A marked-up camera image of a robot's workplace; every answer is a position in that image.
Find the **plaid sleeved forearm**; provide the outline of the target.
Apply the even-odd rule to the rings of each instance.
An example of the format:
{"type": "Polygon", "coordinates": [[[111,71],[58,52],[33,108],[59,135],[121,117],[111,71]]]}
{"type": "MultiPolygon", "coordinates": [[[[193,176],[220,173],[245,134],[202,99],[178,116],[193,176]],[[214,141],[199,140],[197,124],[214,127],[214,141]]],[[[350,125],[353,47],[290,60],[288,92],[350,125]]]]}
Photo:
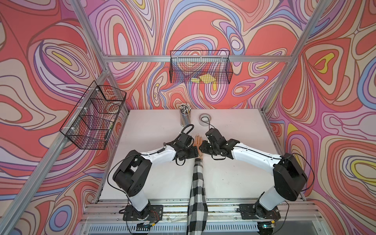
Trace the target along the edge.
{"type": "Polygon", "coordinates": [[[188,204],[187,235],[201,235],[208,220],[208,206],[203,176],[203,161],[196,158],[188,204]]]}

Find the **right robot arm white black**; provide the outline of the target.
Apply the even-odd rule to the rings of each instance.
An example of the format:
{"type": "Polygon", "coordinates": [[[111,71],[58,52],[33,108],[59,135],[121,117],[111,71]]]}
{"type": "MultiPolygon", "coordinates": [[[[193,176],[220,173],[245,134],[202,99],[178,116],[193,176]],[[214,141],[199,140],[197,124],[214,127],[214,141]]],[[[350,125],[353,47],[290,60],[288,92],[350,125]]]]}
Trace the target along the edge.
{"type": "Polygon", "coordinates": [[[254,205],[256,211],[269,212],[284,201],[296,201],[308,182],[307,175],[292,154],[266,153],[235,139],[226,140],[216,128],[209,129],[206,137],[199,147],[202,153],[242,161],[273,176],[274,185],[258,198],[254,205]]]}

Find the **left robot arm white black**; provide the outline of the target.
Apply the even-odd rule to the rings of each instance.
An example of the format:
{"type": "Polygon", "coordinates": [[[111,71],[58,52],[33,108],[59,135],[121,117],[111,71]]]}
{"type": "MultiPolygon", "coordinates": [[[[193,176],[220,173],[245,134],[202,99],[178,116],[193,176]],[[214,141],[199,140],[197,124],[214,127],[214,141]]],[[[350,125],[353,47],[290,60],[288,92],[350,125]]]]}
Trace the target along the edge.
{"type": "Polygon", "coordinates": [[[154,165],[185,161],[198,157],[198,149],[190,144],[182,146],[180,144],[164,145],[161,149],[152,152],[130,151],[123,159],[119,167],[115,170],[112,179],[116,185],[125,192],[133,209],[141,214],[148,210],[150,205],[146,198],[143,187],[151,168],[154,165]]]}

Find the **person's hand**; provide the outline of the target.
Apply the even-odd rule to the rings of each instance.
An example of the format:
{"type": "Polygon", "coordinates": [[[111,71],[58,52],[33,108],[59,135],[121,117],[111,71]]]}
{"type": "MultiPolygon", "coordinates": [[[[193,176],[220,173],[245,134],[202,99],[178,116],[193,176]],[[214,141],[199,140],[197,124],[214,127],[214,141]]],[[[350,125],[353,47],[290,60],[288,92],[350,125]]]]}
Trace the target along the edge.
{"type": "Polygon", "coordinates": [[[203,157],[203,153],[201,152],[199,147],[202,145],[202,143],[203,143],[203,138],[200,135],[197,134],[194,138],[194,146],[197,147],[198,157],[201,158],[201,159],[203,157]]]}

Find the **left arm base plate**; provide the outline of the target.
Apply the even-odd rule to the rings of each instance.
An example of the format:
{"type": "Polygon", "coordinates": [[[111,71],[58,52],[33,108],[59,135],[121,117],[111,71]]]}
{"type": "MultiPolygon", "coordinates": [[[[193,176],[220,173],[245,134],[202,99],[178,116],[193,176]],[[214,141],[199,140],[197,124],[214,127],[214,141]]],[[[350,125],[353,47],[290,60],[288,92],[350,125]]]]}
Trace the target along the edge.
{"type": "Polygon", "coordinates": [[[163,205],[149,205],[137,211],[132,205],[124,209],[123,221],[159,221],[163,219],[163,205]]]}

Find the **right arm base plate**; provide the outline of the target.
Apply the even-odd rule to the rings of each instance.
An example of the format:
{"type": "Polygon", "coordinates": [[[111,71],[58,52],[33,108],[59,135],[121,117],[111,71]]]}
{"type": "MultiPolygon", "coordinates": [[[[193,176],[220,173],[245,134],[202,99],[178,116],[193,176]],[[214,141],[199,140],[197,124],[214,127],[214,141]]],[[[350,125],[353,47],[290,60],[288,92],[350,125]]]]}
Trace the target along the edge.
{"type": "Polygon", "coordinates": [[[243,220],[279,220],[281,215],[277,206],[273,210],[268,211],[260,204],[239,204],[237,212],[241,214],[243,220]]]}

